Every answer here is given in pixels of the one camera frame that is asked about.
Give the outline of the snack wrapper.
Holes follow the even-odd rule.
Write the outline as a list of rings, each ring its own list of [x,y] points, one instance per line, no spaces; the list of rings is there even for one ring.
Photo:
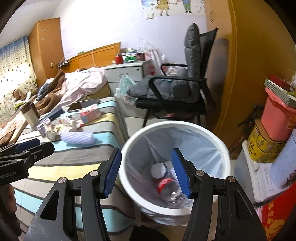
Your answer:
[[[42,137],[48,138],[51,141],[57,141],[61,139],[62,133],[77,132],[80,127],[81,123],[64,116],[55,120],[46,118],[37,125],[37,130]]]

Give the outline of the clear plastic bottle red label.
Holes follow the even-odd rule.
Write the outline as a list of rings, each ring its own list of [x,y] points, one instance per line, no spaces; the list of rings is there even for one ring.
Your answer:
[[[157,193],[170,208],[187,208],[193,202],[181,190],[171,161],[155,163],[151,166],[151,175],[156,184]]]

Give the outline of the pink strawberry milk carton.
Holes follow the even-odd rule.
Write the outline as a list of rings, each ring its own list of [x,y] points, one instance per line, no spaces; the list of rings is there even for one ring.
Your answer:
[[[98,118],[101,118],[101,111],[98,107],[91,107],[80,112],[80,118],[82,123],[87,124]]]

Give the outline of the beige brown travel mug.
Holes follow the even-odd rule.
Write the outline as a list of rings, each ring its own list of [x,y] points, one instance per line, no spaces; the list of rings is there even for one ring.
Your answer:
[[[32,102],[27,102],[21,107],[21,112],[27,123],[33,128],[39,124],[40,115]]]

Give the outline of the white storage box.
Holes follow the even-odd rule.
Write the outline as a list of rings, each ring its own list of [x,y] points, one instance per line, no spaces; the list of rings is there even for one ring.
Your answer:
[[[271,163],[257,163],[250,157],[247,141],[234,164],[234,177],[238,180],[252,204],[261,204],[277,197],[285,189],[278,189],[271,181]]]

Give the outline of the striped blanket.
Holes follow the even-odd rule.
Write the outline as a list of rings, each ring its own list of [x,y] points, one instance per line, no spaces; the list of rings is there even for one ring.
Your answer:
[[[122,148],[128,139],[124,116],[115,97],[100,100],[100,119],[80,128],[93,133],[95,141],[89,145],[71,145],[55,141],[53,155],[36,162],[29,169],[27,179],[12,184],[15,189],[16,216],[20,222],[23,240],[27,229],[44,198],[60,177],[74,180],[96,170],[107,161],[115,148]],[[134,206],[117,180],[112,193],[100,201],[111,240],[129,240],[135,227]]]

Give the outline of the navy glasses case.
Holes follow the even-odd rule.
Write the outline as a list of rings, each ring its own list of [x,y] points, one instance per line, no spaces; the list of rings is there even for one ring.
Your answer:
[[[62,108],[53,109],[50,113],[46,114],[43,118],[40,119],[40,123],[43,122],[46,119],[49,119],[50,121],[53,121],[63,113],[64,113],[64,111],[63,111]]]

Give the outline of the brown fleece blanket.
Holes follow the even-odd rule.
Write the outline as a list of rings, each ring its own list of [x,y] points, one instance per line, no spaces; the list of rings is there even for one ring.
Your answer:
[[[57,104],[60,102],[63,94],[58,93],[62,89],[62,85],[66,79],[65,72],[60,69],[57,75],[49,83],[46,82],[38,91],[37,97],[29,102],[34,102],[39,115],[49,113],[52,111]]]

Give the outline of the red gift box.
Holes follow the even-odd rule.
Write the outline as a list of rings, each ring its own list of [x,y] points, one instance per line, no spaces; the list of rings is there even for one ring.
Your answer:
[[[267,240],[273,240],[295,208],[295,183],[261,208],[261,223]]]

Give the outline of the white floral roll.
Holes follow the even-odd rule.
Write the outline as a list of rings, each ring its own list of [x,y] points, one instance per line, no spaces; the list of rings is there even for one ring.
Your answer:
[[[296,169],[295,129],[270,168],[270,178],[278,189],[289,187],[295,182]]]

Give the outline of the black smartphone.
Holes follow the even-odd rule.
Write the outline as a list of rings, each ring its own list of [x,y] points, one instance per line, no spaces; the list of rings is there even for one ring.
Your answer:
[[[86,108],[86,107],[89,107],[93,104],[99,104],[99,102],[100,102],[99,98],[74,102],[70,105],[68,111],[74,111],[74,110]]]

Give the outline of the yellow patterned tin box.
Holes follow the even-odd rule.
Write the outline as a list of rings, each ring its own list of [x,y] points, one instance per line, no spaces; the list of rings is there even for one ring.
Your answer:
[[[273,141],[260,119],[254,120],[255,125],[247,139],[247,149],[253,161],[258,163],[273,163],[286,142]]]

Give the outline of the pink white duvet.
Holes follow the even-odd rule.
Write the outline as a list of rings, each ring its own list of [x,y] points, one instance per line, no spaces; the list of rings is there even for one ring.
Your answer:
[[[76,70],[65,73],[66,79],[62,89],[58,92],[63,94],[56,107],[70,106],[83,97],[97,93],[107,84],[107,76],[104,68],[92,67],[86,70]]]

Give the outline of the pink plastic box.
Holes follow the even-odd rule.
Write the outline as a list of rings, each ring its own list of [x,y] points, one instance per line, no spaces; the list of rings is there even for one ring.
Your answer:
[[[273,141],[286,142],[295,128],[295,108],[287,106],[269,88],[264,90],[267,99],[261,123]]]

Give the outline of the black office chair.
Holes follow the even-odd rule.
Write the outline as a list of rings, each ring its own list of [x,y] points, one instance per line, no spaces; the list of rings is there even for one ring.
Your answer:
[[[136,108],[145,109],[144,121],[153,115],[157,119],[189,121],[206,115],[216,104],[207,85],[206,70],[217,35],[215,28],[200,33],[195,23],[187,29],[184,40],[185,64],[164,63],[164,67],[177,67],[176,75],[147,75],[133,85],[128,95],[137,98]]]

